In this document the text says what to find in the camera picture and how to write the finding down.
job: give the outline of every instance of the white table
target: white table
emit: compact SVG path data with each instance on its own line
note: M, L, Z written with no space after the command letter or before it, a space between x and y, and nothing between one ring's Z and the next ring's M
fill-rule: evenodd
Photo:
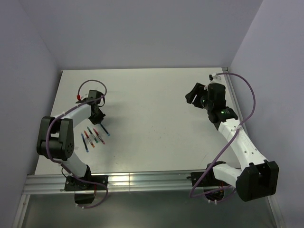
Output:
M85 151L80 133L92 126L84 120L74 129L75 153L93 173L135 171L177 171L205 169L227 143L208 120L206 110L186 103L185 95L197 82L209 82L209 74L221 68L65 70L62 74L52 115L73 107L79 85L88 79L104 82L108 88L103 125L98 125L105 145L89 144ZM104 91L94 82L81 90ZM229 90L227 105L235 111ZM239 167L229 148L220 158ZM35 175L60 174L61 168L39 157Z

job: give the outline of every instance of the wall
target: wall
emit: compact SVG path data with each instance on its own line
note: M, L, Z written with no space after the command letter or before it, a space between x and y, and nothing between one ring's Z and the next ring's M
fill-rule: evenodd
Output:
M61 69L228 67L262 0L20 0Z
M17 0L0 1L0 227L11 227L37 160L40 119L49 113L58 68Z
M264 0L231 72L245 76L256 92L256 113L247 124L253 142L279 167L276 197L287 227L304 224L304 1ZM233 80L244 115L252 97Z

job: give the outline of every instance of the red marker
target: red marker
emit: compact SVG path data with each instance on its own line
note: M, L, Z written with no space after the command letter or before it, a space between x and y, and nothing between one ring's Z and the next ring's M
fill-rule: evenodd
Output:
M92 143L92 141L91 141L91 139L89 138L89 136L88 136L88 134L86 133L86 131L85 131L85 135L86 135L88 141L91 143L92 147L94 148L95 146L94 146L94 144Z
M96 133L97 137L100 139L100 141L105 144L105 142L103 141L103 139L100 137L100 135L98 134L98 132L95 130L95 128L93 128L93 131Z

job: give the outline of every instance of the marker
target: marker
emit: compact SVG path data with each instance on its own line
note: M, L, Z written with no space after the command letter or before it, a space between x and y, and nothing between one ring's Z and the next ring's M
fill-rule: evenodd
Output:
M105 131L105 133L106 133L108 136L110 136L110 133L105 129L105 127L104 127L102 124L100 124L100 126L103 128L103 130Z
M103 139L100 137L100 135L99 135L98 132L95 130L95 128L93 128L93 131L96 133L97 137L100 139L100 141L103 143L103 145L105 145L105 142L104 142Z
M92 140L89 138L89 136L88 136L88 134L86 133L86 131L85 131L85 135L86 135L88 141L91 143L92 147L94 148L95 146L94 146L94 144L92 143Z
M82 137L82 141L84 141L84 144L85 144L85 151L89 153L89 150L86 146L86 141L85 141L85 137L84 137L84 134L81 133L81 137Z
M90 134L93 136L95 142L98 143L98 141L97 141L96 137L93 135L91 129L89 127L87 127L87 129L89 130Z

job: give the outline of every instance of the green marker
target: green marker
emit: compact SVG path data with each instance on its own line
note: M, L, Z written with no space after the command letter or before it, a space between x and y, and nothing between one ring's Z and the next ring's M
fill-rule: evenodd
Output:
M88 129L88 131L90 132L90 134L93 136L95 142L98 143L98 141L97 141L96 137L93 135L91 129L90 129L89 127L87 127L87 129Z

